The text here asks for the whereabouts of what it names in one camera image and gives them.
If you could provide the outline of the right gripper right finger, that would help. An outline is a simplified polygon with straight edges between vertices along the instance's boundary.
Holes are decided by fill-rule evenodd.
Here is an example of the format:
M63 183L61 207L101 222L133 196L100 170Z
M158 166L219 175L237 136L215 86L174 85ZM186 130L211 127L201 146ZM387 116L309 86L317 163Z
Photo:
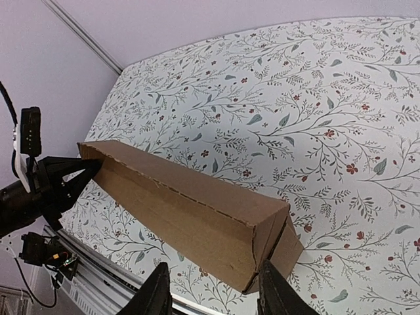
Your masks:
M263 262L258 281L258 315L318 315L299 297L269 260Z

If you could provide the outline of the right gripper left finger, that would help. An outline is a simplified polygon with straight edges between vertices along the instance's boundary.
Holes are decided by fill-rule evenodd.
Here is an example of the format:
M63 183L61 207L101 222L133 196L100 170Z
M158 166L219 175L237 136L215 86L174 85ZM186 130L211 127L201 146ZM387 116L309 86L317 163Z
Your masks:
M159 263L117 315L172 315L169 267Z

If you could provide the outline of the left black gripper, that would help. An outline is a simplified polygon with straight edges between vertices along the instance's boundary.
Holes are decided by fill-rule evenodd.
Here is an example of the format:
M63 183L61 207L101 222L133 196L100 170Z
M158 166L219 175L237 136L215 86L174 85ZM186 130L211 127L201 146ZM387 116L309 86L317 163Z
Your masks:
M46 157L34 172L30 192L18 180L1 190L1 237L43 217L53 230L61 230L62 214L70 210L102 166L99 159ZM82 171L65 181L69 175Z

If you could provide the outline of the brown cardboard box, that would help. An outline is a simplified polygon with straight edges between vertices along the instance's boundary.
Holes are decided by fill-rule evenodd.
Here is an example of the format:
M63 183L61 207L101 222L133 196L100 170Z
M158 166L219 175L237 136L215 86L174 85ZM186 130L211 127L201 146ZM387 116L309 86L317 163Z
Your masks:
M257 291L267 260L290 275L303 252L283 200L116 140L82 142L79 153L101 161L95 182L132 216L237 291Z

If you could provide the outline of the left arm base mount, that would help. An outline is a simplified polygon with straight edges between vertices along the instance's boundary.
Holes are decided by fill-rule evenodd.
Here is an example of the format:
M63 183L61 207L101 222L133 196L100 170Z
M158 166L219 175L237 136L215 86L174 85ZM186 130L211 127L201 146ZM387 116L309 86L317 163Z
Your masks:
M78 267L78 256L66 249L58 236L42 236L28 232L21 237L22 250L18 257L26 264L44 266L72 281Z

